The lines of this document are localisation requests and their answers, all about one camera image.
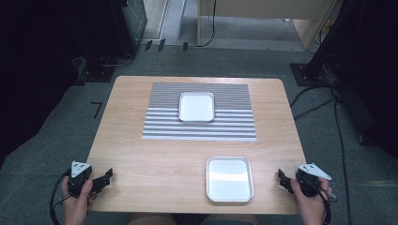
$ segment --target placemat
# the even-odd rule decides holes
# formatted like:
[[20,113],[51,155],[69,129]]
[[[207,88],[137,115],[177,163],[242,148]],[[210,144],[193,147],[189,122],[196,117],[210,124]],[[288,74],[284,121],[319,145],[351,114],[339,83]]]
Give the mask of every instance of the placemat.
[[[209,122],[178,118],[184,92],[214,95],[215,116]],[[154,82],[143,139],[255,142],[253,110],[247,84]]]

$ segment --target gray carpet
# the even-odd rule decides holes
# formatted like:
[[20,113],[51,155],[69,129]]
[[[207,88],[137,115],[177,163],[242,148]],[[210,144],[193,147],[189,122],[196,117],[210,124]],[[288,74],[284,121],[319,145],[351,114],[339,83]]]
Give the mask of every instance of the gray carpet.
[[[289,63],[307,63],[313,54],[196,48],[183,52],[181,47],[165,47],[158,52],[154,46],[147,52],[141,49],[133,61],[118,67],[110,83],[72,86],[39,134],[7,157],[0,172],[0,224],[52,223],[48,205],[54,183],[73,160],[86,161],[117,76],[279,78],[292,101],[303,88],[297,87]],[[329,89],[314,89],[298,100],[292,113],[297,115],[330,98]],[[94,116],[98,105],[92,101],[104,103],[97,118]],[[338,104],[337,112],[344,137],[353,224],[398,224],[398,186],[396,182],[386,182],[398,179],[397,160],[377,146],[359,145],[358,132],[344,105]],[[332,177],[330,185],[338,197],[331,206],[332,224],[347,224],[342,149],[333,103],[309,113],[296,124],[307,161]],[[61,210],[57,208],[60,221]],[[125,224],[128,218],[126,213],[92,212],[86,224]],[[301,224],[298,216],[259,218],[262,224]]]

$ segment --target table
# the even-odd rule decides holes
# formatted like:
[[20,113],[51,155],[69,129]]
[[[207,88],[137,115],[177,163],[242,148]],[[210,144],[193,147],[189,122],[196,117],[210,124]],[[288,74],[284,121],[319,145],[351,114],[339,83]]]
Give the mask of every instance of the table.
[[[143,139],[153,83],[248,84],[256,142]],[[206,163],[242,156],[252,168],[254,196],[246,203],[211,202]],[[278,169],[294,177],[305,157],[283,83],[277,79],[120,76],[108,100],[87,163],[92,178],[114,169],[95,211],[296,214],[293,195],[279,186]]]
[[[217,0],[216,16],[295,19],[293,24],[308,50],[329,18],[337,0]],[[214,0],[198,0],[197,45],[201,45],[201,17],[212,16]]]

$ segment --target tray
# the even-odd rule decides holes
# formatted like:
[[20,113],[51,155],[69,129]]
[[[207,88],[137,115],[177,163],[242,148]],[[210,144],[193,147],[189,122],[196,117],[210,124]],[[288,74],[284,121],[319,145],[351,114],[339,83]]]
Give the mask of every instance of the tray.
[[184,92],[179,98],[178,117],[182,121],[214,119],[214,96],[209,92]]
[[249,161],[244,157],[211,157],[207,160],[207,196],[213,202],[244,203],[253,197]]

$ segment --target hand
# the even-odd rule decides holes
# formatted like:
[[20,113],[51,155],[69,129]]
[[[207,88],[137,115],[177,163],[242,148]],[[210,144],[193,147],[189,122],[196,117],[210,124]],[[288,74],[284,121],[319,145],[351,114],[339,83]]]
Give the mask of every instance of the hand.
[[[62,193],[64,196],[68,196],[68,180],[69,177],[66,176],[62,182]],[[78,199],[70,197],[64,200],[64,217],[66,225],[81,225],[83,224],[88,211],[93,208],[94,200],[88,195],[90,194],[91,188],[93,187],[93,182],[87,180],[83,187],[82,192]]]
[[[324,190],[329,190],[329,181],[319,178],[320,187]],[[298,211],[304,225],[321,225],[323,224],[326,210],[322,198],[319,195],[311,198],[305,196],[301,192],[299,182],[292,179],[292,189],[295,192],[296,201],[298,204]],[[327,199],[326,193],[321,191],[321,194]]]

